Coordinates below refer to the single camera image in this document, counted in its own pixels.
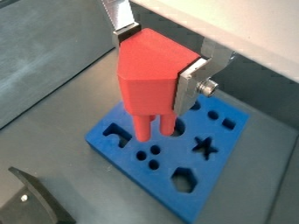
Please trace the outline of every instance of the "star-shaped hole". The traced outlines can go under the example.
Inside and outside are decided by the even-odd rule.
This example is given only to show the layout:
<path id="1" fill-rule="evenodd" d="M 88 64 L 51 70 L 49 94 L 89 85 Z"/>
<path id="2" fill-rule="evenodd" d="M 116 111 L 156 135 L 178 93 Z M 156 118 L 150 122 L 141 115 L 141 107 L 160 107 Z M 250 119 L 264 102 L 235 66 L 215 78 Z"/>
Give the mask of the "star-shaped hole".
<path id="1" fill-rule="evenodd" d="M 206 160 L 210 160 L 211 153 L 218 153 L 219 151 L 211 147 L 211 137 L 207 137 L 203 141 L 195 137 L 196 145 L 192 148 L 194 152 L 202 153 Z"/>

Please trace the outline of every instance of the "black object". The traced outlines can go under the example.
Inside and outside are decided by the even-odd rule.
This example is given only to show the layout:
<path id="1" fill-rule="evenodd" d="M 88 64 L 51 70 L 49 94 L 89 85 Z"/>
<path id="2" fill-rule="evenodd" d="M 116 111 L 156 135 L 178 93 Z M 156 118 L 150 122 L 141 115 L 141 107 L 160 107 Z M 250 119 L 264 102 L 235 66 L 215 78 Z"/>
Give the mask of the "black object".
<path id="1" fill-rule="evenodd" d="M 0 224 L 76 223 L 40 180 L 13 167 L 8 170 L 23 181 L 24 188 L 1 207 Z"/>

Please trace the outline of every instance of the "red peg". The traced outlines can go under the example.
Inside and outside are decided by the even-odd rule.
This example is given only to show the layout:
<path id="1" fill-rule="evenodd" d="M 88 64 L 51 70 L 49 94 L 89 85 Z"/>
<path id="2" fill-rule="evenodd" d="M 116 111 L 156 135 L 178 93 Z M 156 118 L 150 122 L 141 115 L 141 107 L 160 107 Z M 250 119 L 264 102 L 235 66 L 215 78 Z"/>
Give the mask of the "red peg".
<path id="1" fill-rule="evenodd" d="M 174 133 L 174 97 L 178 73 L 200 57 L 151 29 L 143 29 L 119 47 L 117 80 L 125 111 L 133 117 L 135 136 L 151 138 L 151 121 L 160 116 L 160 132 Z"/>

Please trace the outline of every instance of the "screw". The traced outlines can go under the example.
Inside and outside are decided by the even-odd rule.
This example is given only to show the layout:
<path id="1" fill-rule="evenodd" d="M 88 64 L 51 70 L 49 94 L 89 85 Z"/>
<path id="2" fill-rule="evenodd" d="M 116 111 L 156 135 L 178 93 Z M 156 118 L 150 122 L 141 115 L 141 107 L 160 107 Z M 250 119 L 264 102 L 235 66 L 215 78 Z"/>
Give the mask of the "screw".
<path id="1" fill-rule="evenodd" d="M 211 79 L 207 79 L 198 84 L 198 91 L 200 94 L 204 94 L 207 97 L 211 97 L 215 93 L 215 90 L 218 89 L 219 84 L 212 81 Z"/>
<path id="2" fill-rule="evenodd" d="M 21 197 L 21 202 L 25 202 L 28 200 L 28 195 L 25 194 L 25 195 L 23 195 L 23 197 Z"/>

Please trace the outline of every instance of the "gray table surface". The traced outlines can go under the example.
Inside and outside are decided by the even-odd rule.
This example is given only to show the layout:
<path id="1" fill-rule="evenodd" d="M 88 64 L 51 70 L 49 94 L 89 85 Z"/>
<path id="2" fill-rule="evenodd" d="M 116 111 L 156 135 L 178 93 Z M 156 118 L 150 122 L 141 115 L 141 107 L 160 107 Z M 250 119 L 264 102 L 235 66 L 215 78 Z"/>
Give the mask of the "gray table surface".
<path id="1" fill-rule="evenodd" d="M 116 63 L 112 51 L 0 130 L 0 206 L 23 186 L 15 166 L 40 178 L 77 223 L 182 223 L 84 141 L 120 100 Z M 298 132 L 216 96 L 250 120 L 196 223 L 266 223 Z"/>

